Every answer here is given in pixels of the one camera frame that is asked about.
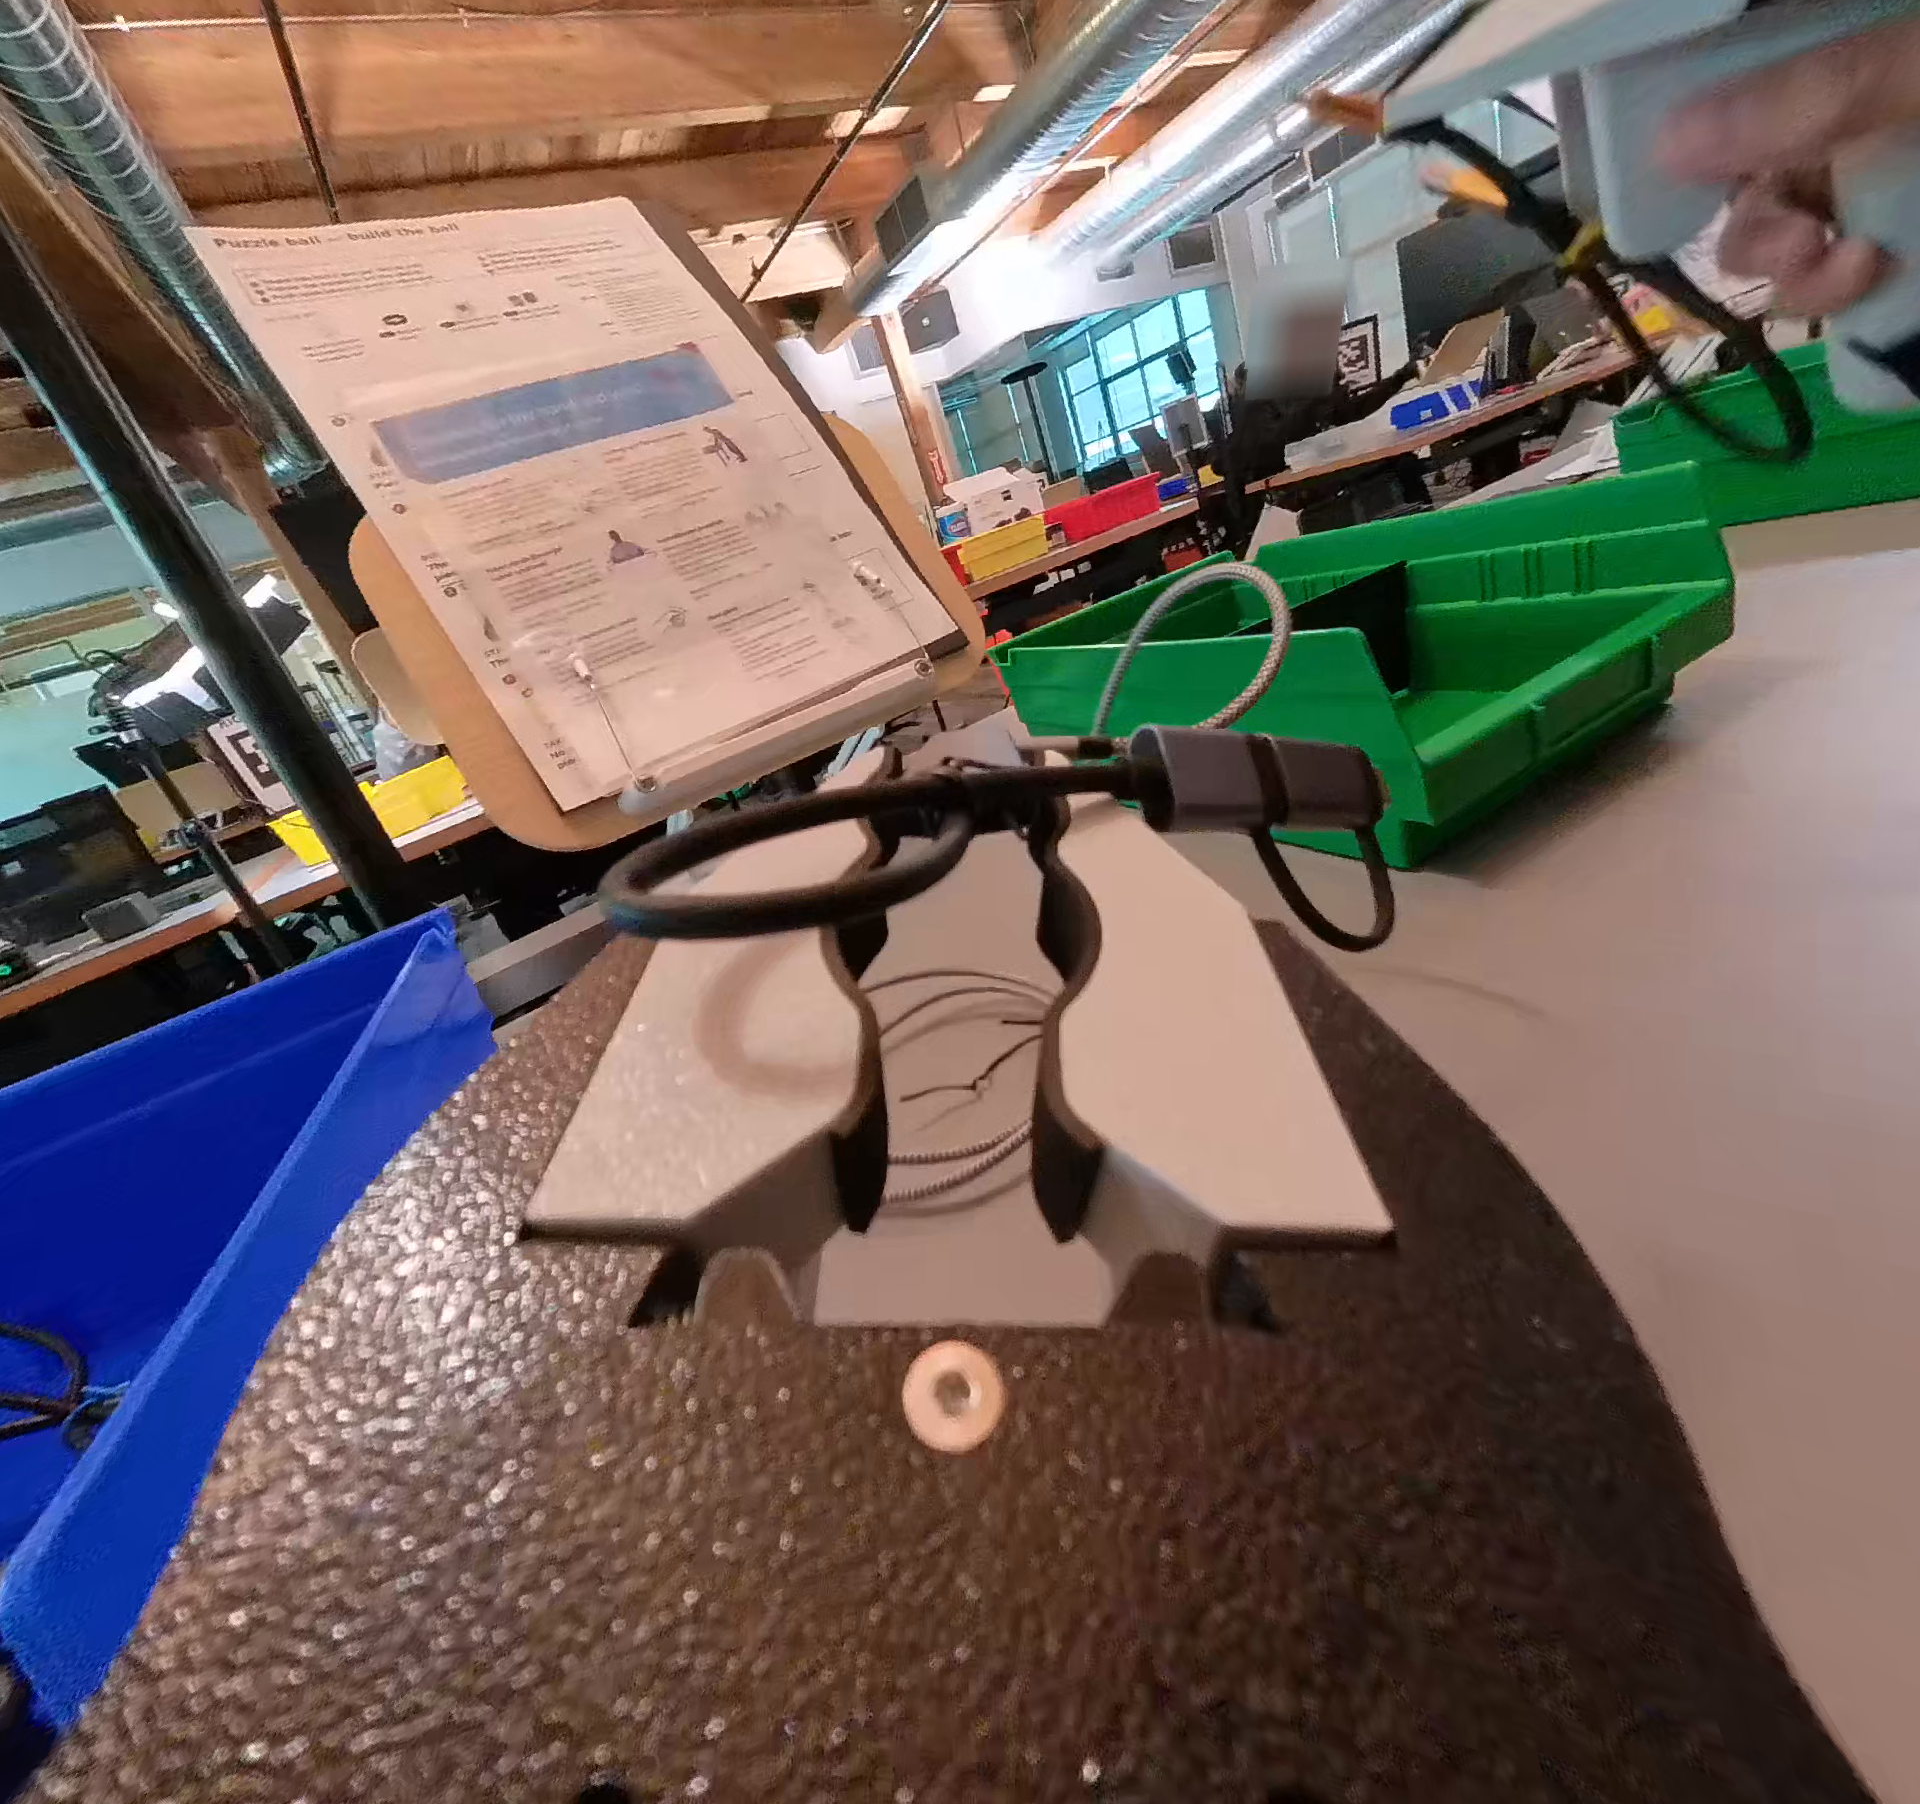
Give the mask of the red plastic bin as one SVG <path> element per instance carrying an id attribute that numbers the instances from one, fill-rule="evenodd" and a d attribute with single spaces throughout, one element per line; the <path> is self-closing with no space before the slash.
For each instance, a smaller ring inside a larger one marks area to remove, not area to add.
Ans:
<path id="1" fill-rule="evenodd" d="M 1086 495 L 1049 501 L 1049 544 L 1072 547 L 1103 539 L 1162 510 L 1160 478 L 1152 472 L 1111 483 Z"/>

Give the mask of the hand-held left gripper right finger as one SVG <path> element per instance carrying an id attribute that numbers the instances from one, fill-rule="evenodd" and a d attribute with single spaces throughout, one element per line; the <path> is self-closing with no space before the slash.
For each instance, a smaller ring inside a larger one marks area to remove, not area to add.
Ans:
<path id="1" fill-rule="evenodd" d="M 1126 1288 L 1143 1264 L 1212 1282 L 1254 1250 L 1374 1248 L 1387 1201 L 1254 919 L 1138 812 L 1046 814 L 1043 1020 L 1028 1181 L 1059 1245 Z"/>

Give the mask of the blue plastic bin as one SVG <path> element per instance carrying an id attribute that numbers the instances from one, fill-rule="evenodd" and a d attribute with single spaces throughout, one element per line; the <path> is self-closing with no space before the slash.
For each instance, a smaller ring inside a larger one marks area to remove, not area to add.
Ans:
<path id="1" fill-rule="evenodd" d="M 80 1719 L 282 1314 L 494 1050 L 435 911 L 4 1090 L 6 1737 Z"/>

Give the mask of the silver spiral duct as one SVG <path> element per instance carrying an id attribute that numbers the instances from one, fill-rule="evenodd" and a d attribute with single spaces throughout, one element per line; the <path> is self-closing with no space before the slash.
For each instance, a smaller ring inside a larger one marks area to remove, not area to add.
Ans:
<path id="1" fill-rule="evenodd" d="M 4 99 L 202 355 L 287 490 L 332 463 L 202 262 L 172 176 L 66 0 L 2 0 Z"/>
<path id="2" fill-rule="evenodd" d="M 1317 0 L 1243 58 L 1044 235 L 1044 257 L 1109 270 L 1270 179 L 1320 124 L 1320 91 L 1369 97 L 1482 0 Z"/>

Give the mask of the grey desk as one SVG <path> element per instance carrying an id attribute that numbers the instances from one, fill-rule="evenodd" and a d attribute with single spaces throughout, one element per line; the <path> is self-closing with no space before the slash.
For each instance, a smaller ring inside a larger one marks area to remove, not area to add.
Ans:
<path id="1" fill-rule="evenodd" d="M 1917 504 L 1343 980 L 1391 1247 L 1111 1278 L 1011 1167 L 537 1380 L 444 1801 L 1917 1801 Z"/>

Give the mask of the person's right hand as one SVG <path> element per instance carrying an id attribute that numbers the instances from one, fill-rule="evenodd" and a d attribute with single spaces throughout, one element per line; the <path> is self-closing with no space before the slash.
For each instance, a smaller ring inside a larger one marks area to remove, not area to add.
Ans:
<path id="1" fill-rule="evenodd" d="M 1831 318 L 1868 298 L 1891 257 L 1845 232 L 1834 161 L 1919 120 L 1919 21 L 1886 22 L 1670 110 L 1653 157 L 1678 185 L 1722 187 L 1719 266 L 1765 280 L 1779 311 Z"/>

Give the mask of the green plastic bin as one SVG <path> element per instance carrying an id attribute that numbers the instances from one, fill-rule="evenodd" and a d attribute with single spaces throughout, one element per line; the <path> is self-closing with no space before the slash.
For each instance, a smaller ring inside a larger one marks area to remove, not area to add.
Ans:
<path id="1" fill-rule="evenodd" d="M 1667 400 L 1647 400 L 1615 419 L 1618 472 L 1654 476 L 1670 519 L 1699 519 L 1716 529 L 1919 497 L 1919 409 L 1866 412 L 1837 400 L 1826 352 L 1826 343 L 1812 341 L 1783 357 L 1812 425 L 1812 445 L 1796 463 L 1739 458 Z"/>
<path id="2" fill-rule="evenodd" d="M 1388 804 L 1380 845 L 1413 873 L 1523 793 L 1669 702 L 1734 632 L 1734 575 L 1696 466 L 1540 488 L 1288 539 L 1254 557 L 1293 638 L 1238 731 L 1355 746 Z M 1148 606 L 1212 558 L 997 646 L 1034 736 L 1088 736 Z M 1199 726 L 1268 654 L 1270 609 L 1208 581 L 1160 621 L 1107 732 Z"/>

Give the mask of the black monitor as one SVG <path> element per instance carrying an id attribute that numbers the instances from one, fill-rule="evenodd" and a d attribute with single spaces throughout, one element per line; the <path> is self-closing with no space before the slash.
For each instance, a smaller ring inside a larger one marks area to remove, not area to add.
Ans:
<path id="1" fill-rule="evenodd" d="M 1462 209 L 1396 244 L 1405 337 L 1429 357 L 1453 329 L 1548 294 L 1558 272 L 1548 246 L 1505 218 Z"/>

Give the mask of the black tripod with light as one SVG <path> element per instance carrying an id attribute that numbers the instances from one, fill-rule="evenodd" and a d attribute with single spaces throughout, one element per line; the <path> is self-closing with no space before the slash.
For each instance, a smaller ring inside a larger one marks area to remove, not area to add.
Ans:
<path id="1" fill-rule="evenodd" d="M 94 678 L 89 705 L 100 744 L 133 760 L 143 785 L 153 787 L 172 819 L 158 833 L 162 851 L 191 858 L 218 886 L 268 973 L 297 971 L 305 954 L 268 919 L 229 851 L 229 819 L 243 819 L 239 833 L 251 835 L 262 831 L 268 817 L 245 800 L 201 740 L 207 726 L 235 718 L 201 648 L 171 619 L 143 645 L 93 648 L 80 663 Z"/>

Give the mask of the black white tag sign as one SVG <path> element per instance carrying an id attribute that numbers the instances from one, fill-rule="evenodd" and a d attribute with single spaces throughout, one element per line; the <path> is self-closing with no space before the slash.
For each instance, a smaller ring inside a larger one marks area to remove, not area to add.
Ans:
<path id="1" fill-rule="evenodd" d="M 285 819 L 301 808 L 298 794 L 287 785 L 259 736 L 239 718 L 227 717 L 201 732 L 209 757 L 229 773 L 247 803 L 261 808 L 271 821 Z"/>

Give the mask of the document stand with instruction sheet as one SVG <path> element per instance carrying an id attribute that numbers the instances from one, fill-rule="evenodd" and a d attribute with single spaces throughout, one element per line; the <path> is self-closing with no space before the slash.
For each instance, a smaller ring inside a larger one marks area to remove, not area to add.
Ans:
<path id="1" fill-rule="evenodd" d="M 494 828 L 587 851 L 933 705 L 981 609 L 655 206 L 194 228 Z"/>

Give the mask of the black stand pole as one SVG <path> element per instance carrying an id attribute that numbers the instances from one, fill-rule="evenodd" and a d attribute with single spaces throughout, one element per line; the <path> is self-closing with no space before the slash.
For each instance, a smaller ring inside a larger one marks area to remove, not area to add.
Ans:
<path id="1" fill-rule="evenodd" d="M 255 613 L 192 519 L 78 318 L 31 244 L 2 224 L 2 331 L 12 358 L 54 417 L 76 464 L 153 569 L 221 691 L 313 823 L 374 929 L 430 908 L 414 871 L 381 827 L 349 765 L 310 714 Z"/>

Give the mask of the silver duct with vent grilles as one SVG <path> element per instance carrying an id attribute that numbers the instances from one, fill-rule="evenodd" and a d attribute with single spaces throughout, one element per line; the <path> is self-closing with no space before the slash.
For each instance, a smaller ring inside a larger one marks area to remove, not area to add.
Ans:
<path id="1" fill-rule="evenodd" d="M 899 312 L 945 278 L 1228 3 L 1083 0 L 974 142 L 949 168 L 918 167 L 879 213 L 877 249 L 822 314 L 817 346 L 829 351 L 840 325 Z"/>

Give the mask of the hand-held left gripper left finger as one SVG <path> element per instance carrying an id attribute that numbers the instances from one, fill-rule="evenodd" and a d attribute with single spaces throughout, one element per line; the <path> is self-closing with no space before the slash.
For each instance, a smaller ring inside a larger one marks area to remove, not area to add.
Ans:
<path id="1" fill-rule="evenodd" d="M 885 930 L 656 942 L 539 1188 L 537 1241 L 822 1248 L 891 1175 L 881 1030 L 858 979 Z"/>

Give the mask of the grey USB hub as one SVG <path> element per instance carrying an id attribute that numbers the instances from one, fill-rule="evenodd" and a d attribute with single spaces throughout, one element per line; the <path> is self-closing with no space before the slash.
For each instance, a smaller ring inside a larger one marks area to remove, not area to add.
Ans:
<path id="1" fill-rule="evenodd" d="M 1398 923 L 1380 847 L 1387 787 L 1369 754 L 1344 744 L 1200 726 L 1141 726 L 1123 740 L 1071 740 L 1063 763 L 955 765 L 853 787 L 831 785 L 780 804 L 730 810 L 659 837 L 621 858 L 598 898 L 614 930 L 652 942 L 735 942 L 883 919 L 945 883 L 984 835 L 1039 835 L 1071 798 L 1134 808 L 1160 835 L 1244 835 L 1276 895 L 1325 947 L 1380 949 Z M 825 883 L 708 897 L 676 881 L 769 843 L 840 824 L 875 833 L 875 867 Z M 1337 927 L 1280 852 L 1282 833 L 1343 833 L 1373 895 L 1366 930 Z"/>

